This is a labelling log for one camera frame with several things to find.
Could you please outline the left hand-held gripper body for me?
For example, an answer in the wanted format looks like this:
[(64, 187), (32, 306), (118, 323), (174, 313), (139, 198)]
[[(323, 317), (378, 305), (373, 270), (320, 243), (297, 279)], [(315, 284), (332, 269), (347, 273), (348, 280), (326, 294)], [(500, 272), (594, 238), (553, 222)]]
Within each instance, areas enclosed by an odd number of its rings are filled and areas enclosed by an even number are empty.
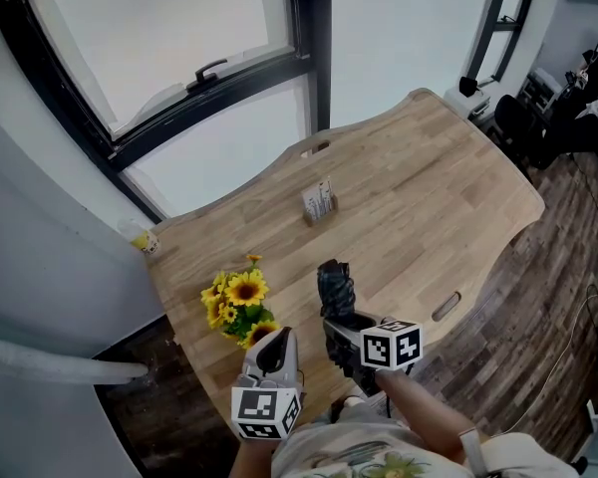
[(244, 439), (284, 440), (302, 410), (297, 339), (284, 327), (249, 349), (231, 390), (231, 422)]

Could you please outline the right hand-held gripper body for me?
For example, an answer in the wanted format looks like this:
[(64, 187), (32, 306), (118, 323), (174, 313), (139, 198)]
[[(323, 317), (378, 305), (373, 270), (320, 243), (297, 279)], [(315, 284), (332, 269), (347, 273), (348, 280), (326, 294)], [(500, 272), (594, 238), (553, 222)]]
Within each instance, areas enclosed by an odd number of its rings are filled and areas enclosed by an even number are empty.
[(366, 396), (381, 391), (377, 370), (409, 373), (423, 358), (423, 327), (418, 323), (359, 312), (344, 322), (325, 318), (323, 329), (329, 359)]

